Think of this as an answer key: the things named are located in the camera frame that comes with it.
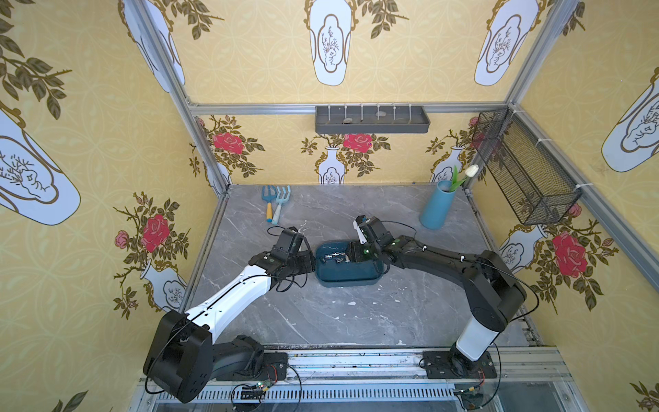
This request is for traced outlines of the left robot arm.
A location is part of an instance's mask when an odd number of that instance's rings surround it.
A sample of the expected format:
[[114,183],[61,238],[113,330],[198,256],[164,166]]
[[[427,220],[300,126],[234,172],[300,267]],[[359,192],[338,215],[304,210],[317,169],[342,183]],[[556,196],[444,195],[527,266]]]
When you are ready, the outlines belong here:
[[284,293],[298,276],[315,271],[312,249],[297,228],[282,228],[270,251],[253,256],[228,285],[186,312],[171,310],[159,322],[143,373],[162,392],[192,401],[209,381],[257,379],[264,370],[264,346],[223,331],[255,300],[272,290]]

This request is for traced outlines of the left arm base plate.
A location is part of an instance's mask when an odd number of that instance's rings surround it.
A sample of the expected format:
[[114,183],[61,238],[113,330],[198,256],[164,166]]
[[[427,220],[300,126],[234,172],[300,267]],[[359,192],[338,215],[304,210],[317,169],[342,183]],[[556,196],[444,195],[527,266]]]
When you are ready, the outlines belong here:
[[285,352],[266,352],[258,367],[247,367],[238,372],[231,372],[216,377],[217,381],[256,382],[283,381],[288,377],[288,354]]

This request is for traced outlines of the teal plastic storage box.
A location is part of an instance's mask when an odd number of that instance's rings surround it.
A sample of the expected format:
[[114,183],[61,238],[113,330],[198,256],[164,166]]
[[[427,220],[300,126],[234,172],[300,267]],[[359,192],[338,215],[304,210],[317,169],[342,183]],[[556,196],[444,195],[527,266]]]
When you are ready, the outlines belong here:
[[316,278],[326,288],[374,285],[388,271],[362,250],[358,240],[324,243],[316,249],[315,259]]

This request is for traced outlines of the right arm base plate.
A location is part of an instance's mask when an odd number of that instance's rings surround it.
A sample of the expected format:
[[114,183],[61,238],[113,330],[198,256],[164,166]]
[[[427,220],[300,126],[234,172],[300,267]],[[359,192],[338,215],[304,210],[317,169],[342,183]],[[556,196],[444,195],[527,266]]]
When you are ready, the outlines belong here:
[[470,360],[458,351],[424,351],[419,367],[429,379],[496,379],[498,372],[486,351],[478,360]]

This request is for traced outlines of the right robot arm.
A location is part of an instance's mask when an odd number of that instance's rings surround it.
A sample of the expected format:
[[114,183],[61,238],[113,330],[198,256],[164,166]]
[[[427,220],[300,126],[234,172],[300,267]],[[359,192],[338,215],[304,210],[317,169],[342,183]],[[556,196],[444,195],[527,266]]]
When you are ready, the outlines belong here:
[[458,253],[431,247],[411,236],[396,238],[375,216],[358,216],[353,226],[359,241],[348,253],[351,260],[421,271],[463,288],[471,318],[451,348],[461,361],[478,361],[525,303],[522,283],[496,252]]

